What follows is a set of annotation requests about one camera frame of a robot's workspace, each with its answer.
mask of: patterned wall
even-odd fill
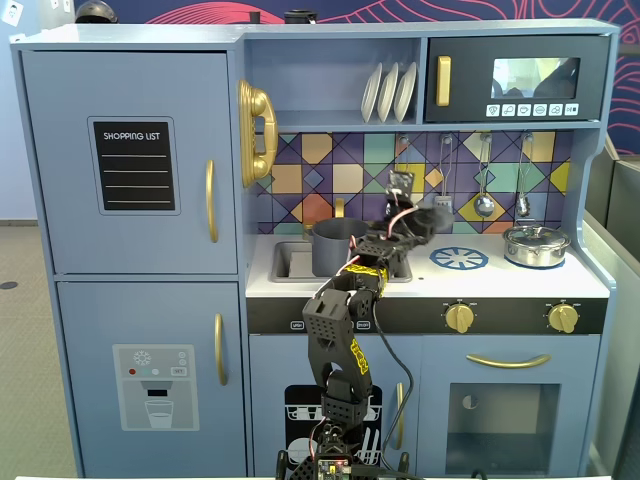
[[[573,132],[535,132],[530,190],[532,218],[558,227],[569,174]],[[412,200],[431,205],[439,195],[440,134],[408,135],[401,147],[395,134],[320,133],[281,135],[272,173],[254,187],[261,233],[299,234],[304,224],[333,216],[337,198],[345,200],[345,215],[363,220],[381,219],[386,205],[384,187],[393,168],[415,174]],[[502,233],[515,215],[520,158],[519,132],[493,132],[487,192],[494,214],[479,217],[473,203],[480,188],[480,133],[453,134],[451,172],[447,177],[453,197],[453,233]],[[530,150],[525,149],[526,162]],[[448,147],[442,171],[448,171]]]
[[[319,22],[438,22],[519,18],[598,18],[622,26],[621,42],[640,43],[640,0],[107,0],[123,23],[283,23],[293,8],[319,13]],[[619,58],[609,134],[622,154],[640,153],[640,62]]]

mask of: oven window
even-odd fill
[[[491,98],[575,98],[578,58],[496,58]]]
[[[452,384],[446,474],[547,475],[559,401],[557,384]]]

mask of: white plate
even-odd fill
[[[376,104],[378,87],[380,86],[380,77],[382,77],[382,63],[378,64],[376,69],[369,77],[369,80],[367,80],[367,86],[364,88],[364,95],[362,96],[362,106],[360,107],[364,123],[367,123],[371,118],[373,106]]]
[[[411,95],[413,95],[413,87],[416,83],[416,72],[418,66],[416,62],[409,65],[409,70],[405,73],[398,83],[398,91],[396,92],[396,99],[393,102],[393,112],[396,114],[396,120],[402,122],[404,116],[407,114],[409,108],[409,102],[411,102]]]
[[[378,116],[380,117],[381,122],[384,122],[387,119],[387,115],[389,115],[397,82],[398,62],[393,64],[391,71],[384,79],[384,82],[382,82],[382,88],[380,89],[380,98],[378,99]]]

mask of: microwave screen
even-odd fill
[[[497,58],[491,98],[575,98],[578,58]]]

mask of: microwave buttons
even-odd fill
[[[558,117],[562,115],[563,108],[564,105],[561,103],[552,103],[551,105],[549,105],[549,115],[551,115],[552,117]]]
[[[531,115],[531,105],[528,103],[523,103],[518,105],[518,116],[519,117],[528,117]]]
[[[577,115],[578,114],[578,104],[577,103],[567,103],[564,106],[564,114],[565,115]]]
[[[500,105],[487,105],[487,117],[499,117]]]
[[[504,105],[502,105],[503,117],[513,117],[515,114],[516,114],[515,103],[505,103]]]
[[[544,117],[547,114],[547,104],[546,103],[536,103],[533,106],[533,116],[534,117]]]

